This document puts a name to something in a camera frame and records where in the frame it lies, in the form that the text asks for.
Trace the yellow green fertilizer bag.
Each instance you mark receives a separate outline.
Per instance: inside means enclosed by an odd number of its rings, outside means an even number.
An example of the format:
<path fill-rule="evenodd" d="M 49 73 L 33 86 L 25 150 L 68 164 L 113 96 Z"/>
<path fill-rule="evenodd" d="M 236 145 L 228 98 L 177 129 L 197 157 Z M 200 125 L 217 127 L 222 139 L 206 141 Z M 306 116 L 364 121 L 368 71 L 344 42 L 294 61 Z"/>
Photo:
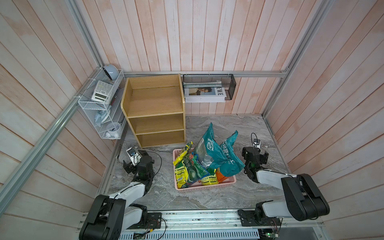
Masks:
<path fill-rule="evenodd" d="M 211 186 L 219 184 L 215 171 L 213 171 L 212 174 L 210 174 L 209 176 L 200 179 L 200 183 L 202 184 L 202 186 Z"/>

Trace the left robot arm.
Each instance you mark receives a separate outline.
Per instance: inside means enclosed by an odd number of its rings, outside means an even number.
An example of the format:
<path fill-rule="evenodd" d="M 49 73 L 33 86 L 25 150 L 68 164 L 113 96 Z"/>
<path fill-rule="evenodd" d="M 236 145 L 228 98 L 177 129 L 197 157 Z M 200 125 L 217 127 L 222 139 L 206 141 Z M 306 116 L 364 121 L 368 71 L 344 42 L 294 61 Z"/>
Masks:
<path fill-rule="evenodd" d="M 146 221 L 147 207 L 134 204 L 151 188 L 155 161 L 140 154 L 133 181 L 110 195 L 98 195 L 79 233 L 80 240 L 117 240 L 123 230 Z"/>

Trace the large teal fertilizer bag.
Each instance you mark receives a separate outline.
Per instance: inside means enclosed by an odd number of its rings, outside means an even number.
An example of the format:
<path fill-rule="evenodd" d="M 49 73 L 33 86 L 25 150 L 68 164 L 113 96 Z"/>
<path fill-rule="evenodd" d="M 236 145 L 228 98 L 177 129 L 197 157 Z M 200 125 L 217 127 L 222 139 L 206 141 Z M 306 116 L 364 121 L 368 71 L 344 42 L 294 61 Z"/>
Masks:
<path fill-rule="evenodd" d="M 199 163 L 206 169 L 217 169 L 228 160 L 220 145 L 215 141 L 212 123 L 196 145 L 194 153 L 198 156 Z"/>

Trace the teal orange fertilizer bag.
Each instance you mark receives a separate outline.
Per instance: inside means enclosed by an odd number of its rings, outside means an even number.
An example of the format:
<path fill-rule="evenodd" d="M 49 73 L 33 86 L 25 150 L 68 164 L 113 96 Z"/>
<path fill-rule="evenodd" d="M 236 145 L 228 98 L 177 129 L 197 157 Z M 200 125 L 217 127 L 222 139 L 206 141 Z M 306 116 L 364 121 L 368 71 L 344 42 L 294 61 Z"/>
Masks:
<path fill-rule="evenodd" d="M 228 137 L 220 144 L 221 149 L 227 157 L 227 160 L 221 164 L 218 169 L 216 169 L 216 176 L 220 184 L 229 177 L 240 173 L 241 170 L 245 167 L 245 164 L 234 152 L 233 146 L 237 137 L 238 131 L 235 131 L 230 137 Z"/>

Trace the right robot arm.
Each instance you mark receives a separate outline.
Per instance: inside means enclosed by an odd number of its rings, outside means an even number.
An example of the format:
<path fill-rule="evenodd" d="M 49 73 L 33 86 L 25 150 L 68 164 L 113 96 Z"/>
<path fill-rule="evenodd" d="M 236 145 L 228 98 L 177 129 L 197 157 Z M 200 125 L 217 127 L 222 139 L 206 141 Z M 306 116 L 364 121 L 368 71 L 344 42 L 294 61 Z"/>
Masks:
<path fill-rule="evenodd" d="M 328 202 L 310 175 L 290 175 L 266 169 L 263 165 L 268 156 L 267 152 L 261 154 L 254 147 L 244 147 L 245 174 L 254 183 L 282 190 L 285 199 L 257 203 L 253 211 L 238 210 L 243 227 L 278 226 L 283 218 L 294 218 L 299 222 L 316 220 L 330 213 Z"/>

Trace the colourful green fertilizer bag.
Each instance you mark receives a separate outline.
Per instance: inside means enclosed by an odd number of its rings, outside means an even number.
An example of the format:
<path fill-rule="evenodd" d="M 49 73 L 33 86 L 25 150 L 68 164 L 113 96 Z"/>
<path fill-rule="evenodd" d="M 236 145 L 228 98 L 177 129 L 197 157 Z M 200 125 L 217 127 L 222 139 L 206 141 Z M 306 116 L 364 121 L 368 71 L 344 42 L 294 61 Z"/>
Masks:
<path fill-rule="evenodd" d="M 183 159 L 183 163 L 188 172 L 188 179 L 184 184 L 184 188 L 188 188 L 195 182 L 200 181 L 201 179 L 210 175 L 209 172 L 199 163 L 197 155 L 186 155 Z"/>

